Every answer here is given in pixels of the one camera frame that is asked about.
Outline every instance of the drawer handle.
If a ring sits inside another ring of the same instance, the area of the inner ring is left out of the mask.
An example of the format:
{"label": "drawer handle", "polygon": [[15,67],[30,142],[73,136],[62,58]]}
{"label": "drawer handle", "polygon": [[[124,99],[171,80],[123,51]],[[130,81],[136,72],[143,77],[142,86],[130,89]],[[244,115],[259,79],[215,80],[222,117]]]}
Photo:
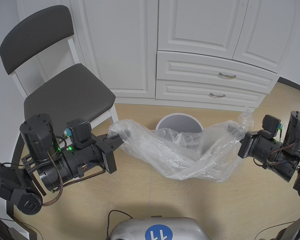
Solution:
{"label": "drawer handle", "polygon": [[222,77],[236,78],[236,75],[230,76],[230,75],[223,74],[221,72],[219,72],[219,75],[222,76]]}
{"label": "drawer handle", "polygon": [[218,98],[223,98],[223,97],[226,97],[226,95],[225,95],[225,94],[223,94],[222,96],[220,96],[220,95],[215,95],[215,94],[212,94],[212,92],[211,92],[209,95],[211,95],[211,96],[214,96],[214,97],[218,97]]}

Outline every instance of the plastic bag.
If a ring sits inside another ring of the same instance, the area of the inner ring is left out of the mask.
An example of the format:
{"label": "plastic bag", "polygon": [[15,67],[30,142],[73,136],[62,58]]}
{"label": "plastic bag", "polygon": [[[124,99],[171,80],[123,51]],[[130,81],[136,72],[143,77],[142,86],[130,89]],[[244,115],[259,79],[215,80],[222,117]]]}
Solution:
{"label": "plastic bag", "polygon": [[178,133],[172,129],[149,130],[131,120],[112,124],[108,136],[119,134],[124,143],[120,148],[151,164],[167,178],[211,179],[223,182],[242,162],[237,153],[254,121],[249,109],[232,120],[207,127],[201,133]]}

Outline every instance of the gray upholstery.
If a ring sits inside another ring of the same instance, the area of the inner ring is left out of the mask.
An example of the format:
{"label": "gray upholstery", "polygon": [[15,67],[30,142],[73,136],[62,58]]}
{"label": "gray upholstery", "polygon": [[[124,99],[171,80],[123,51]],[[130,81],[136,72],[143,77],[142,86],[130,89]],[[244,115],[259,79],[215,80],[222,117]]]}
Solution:
{"label": "gray upholstery", "polygon": [[7,74],[52,44],[74,35],[69,9],[57,5],[38,11],[15,26],[0,46]]}
{"label": "gray upholstery", "polygon": [[25,120],[37,113],[48,113],[55,133],[62,135],[66,122],[79,117],[92,121],[110,109],[115,98],[94,74],[78,63],[44,83],[25,99]]}

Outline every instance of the blue sticker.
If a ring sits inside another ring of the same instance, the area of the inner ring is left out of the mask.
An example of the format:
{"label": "blue sticker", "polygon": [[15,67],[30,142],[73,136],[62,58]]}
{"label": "blue sticker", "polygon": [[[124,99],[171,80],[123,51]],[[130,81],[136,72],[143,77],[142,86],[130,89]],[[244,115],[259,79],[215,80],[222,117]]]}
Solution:
{"label": "blue sticker", "polygon": [[172,240],[172,238],[171,229],[161,224],[151,226],[145,233],[146,240]]}

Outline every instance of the transparent plastic film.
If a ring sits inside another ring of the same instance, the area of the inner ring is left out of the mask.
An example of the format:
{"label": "transparent plastic film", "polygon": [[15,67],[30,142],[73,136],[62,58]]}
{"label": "transparent plastic film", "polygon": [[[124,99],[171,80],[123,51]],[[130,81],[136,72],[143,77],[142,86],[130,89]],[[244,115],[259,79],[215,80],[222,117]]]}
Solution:
{"label": "transparent plastic film", "polygon": [[207,127],[201,133],[178,133],[172,129],[149,130],[131,120],[112,124],[108,136],[119,134],[126,153],[151,164],[167,178],[211,179],[223,182],[243,160],[238,157],[239,143],[254,121],[249,109],[238,122],[229,120]]}

